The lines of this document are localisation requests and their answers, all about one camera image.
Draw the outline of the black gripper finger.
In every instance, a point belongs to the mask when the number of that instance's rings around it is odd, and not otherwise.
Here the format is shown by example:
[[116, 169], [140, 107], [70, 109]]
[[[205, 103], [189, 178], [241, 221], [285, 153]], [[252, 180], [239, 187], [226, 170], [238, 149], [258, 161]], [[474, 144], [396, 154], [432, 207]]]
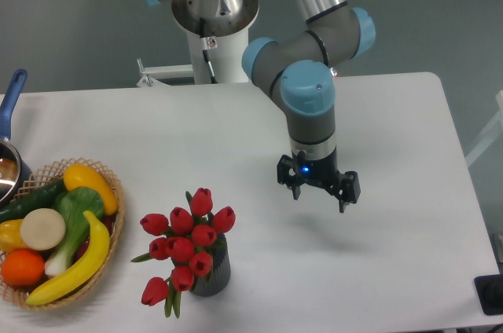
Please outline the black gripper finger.
[[347, 171], [341, 173], [337, 171], [334, 175], [329, 177], [325, 184], [325, 191], [336, 197], [339, 204], [339, 211], [344, 213], [347, 206], [356, 204], [361, 194], [361, 186], [356, 171]]
[[293, 199], [298, 200], [303, 179], [295, 172], [294, 166], [293, 159], [283, 155], [277, 164], [277, 183], [285, 185], [292, 192]]

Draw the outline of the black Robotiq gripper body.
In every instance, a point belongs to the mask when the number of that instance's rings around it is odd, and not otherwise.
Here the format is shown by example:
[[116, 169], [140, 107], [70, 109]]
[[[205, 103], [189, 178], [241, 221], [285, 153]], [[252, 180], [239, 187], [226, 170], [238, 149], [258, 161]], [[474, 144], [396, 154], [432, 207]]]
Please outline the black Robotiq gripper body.
[[322, 159], [308, 159], [305, 152], [293, 156], [293, 170], [296, 180], [302, 185], [333, 191], [340, 184], [340, 172], [337, 168], [337, 150], [333, 150]]

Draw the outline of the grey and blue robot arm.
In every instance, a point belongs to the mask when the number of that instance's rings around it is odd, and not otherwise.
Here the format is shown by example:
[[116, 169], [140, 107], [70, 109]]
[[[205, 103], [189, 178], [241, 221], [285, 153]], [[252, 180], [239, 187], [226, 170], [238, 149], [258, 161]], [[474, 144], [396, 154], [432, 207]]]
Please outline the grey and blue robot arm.
[[167, 1], [185, 32], [188, 66], [140, 68], [141, 79], [190, 76], [197, 84], [250, 82], [285, 114], [291, 151], [277, 164], [277, 181], [298, 197], [303, 185], [335, 196], [340, 209], [358, 201], [354, 171], [337, 166], [336, 66], [368, 50], [372, 17], [347, 0], [298, 0], [306, 29], [286, 42], [250, 40], [259, 0]]

